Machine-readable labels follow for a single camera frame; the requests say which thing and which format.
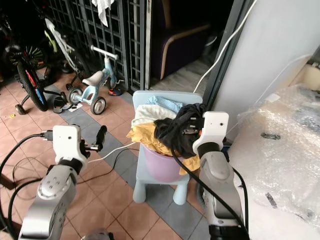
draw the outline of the plastic chair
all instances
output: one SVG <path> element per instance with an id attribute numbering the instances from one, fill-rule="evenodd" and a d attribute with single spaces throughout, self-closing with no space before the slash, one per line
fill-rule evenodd
<path id="1" fill-rule="evenodd" d="M 168 100 L 187 104 L 202 103 L 202 97 L 197 93 L 180 92 L 180 91 L 136 91 L 133 94 L 133 105 L 136 110 L 139 105 L 146 104 L 147 100 L 152 96 L 160 96 Z M 148 173 L 146 166 L 146 156 L 143 146 L 140 144 L 138 165 L 136 169 L 136 183 L 133 191 L 133 200 L 136 203 L 143 203 L 146 200 L 146 184 L 161 184 L 161 185 L 177 185 L 173 200 L 178 205 L 183 205 L 187 199 L 187 187 L 189 175 L 183 176 L 178 181 L 161 182 L 154 179 Z"/>

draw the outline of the tiled floor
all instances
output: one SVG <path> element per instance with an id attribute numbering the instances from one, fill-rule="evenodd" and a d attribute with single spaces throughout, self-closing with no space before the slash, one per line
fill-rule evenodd
<path id="1" fill-rule="evenodd" d="M 65 84 L 72 77 L 72 74 L 63 75 L 48 88 L 52 91 L 66 91 Z M 89 144 L 96 140 L 100 126 L 107 125 L 108 133 L 102 151 L 99 154 L 91 153 L 89 160 L 105 156 L 114 148 L 131 143 L 126 134 L 135 114 L 132 97 L 128 93 L 110 97 L 107 93 L 106 88 L 100 90 L 100 95 L 106 98 L 108 104 L 101 115 L 92 115 L 87 104 L 75 112 L 55 114 L 52 108 L 41 112 L 30 100 L 24 105 L 27 114 L 18 115 L 15 105 L 21 101 L 24 93 L 14 80 L 6 81 L 6 86 L 0 87 L 0 161 L 23 137 L 61 124 L 79 125 L 82 137 Z M 52 104 L 53 97 L 47 97 Z M 139 145 L 135 144 L 131 148 L 139 149 Z M 105 161 L 89 164 L 78 181 L 110 171 L 116 154 L 117 152 Z M 209 239 L 208 226 L 196 200 L 193 180 L 189 182 L 187 202 L 183 206 L 173 202 L 174 189 L 169 185 L 148 185 L 146 203 L 136 204 L 133 201 L 137 156 L 137 150 L 123 151 L 115 170 L 110 174 L 76 186 L 76 196 L 67 211 L 62 240 L 79 240 L 97 228 L 113 232 L 116 240 Z M 4 173 L 12 179 L 13 166 L 24 158 L 22 167 L 16 171 L 16 178 L 43 177 L 46 167 L 54 164 L 53 145 L 36 138 L 27 141 L 12 155 Z M 37 183 L 29 185 L 19 194 L 20 198 L 16 198 L 12 217 L 16 222 L 22 222 L 33 202 L 32 199 L 25 198 L 33 197 L 37 186 Z M 2 208 L 6 213 L 12 191 L 1 188 L 0 194 Z M 2 232 L 0 239 L 9 240 L 10 237 Z"/>

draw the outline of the chair leg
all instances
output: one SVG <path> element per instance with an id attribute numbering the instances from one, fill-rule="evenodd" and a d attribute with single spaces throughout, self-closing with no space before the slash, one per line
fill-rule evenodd
<path id="1" fill-rule="evenodd" d="M 180 184 L 176 186 L 176 189 L 173 194 L 173 201 L 178 205 L 185 204 L 187 200 L 187 184 Z"/>
<path id="2" fill-rule="evenodd" d="M 137 204 L 142 204 L 146 200 L 146 185 L 136 180 L 134 191 L 133 191 L 133 200 Z"/>

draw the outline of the bike seat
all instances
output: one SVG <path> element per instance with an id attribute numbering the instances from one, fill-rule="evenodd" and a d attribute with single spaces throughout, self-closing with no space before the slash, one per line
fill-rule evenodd
<path id="1" fill-rule="evenodd" d="M 92 76 L 83 79 L 82 82 L 84 84 L 89 85 L 89 86 L 97 86 L 97 85 L 99 85 L 99 83 L 102 80 L 103 76 L 104 76 L 104 73 L 102 71 L 97 71 Z"/>

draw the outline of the white cloth hanging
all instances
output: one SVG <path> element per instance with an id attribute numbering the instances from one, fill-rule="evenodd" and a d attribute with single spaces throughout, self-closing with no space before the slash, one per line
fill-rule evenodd
<path id="1" fill-rule="evenodd" d="M 106 9 L 111 8 L 111 4 L 114 3 L 115 0 L 91 0 L 92 4 L 98 8 L 99 19 L 103 23 L 103 25 L 108 27 Z"/>

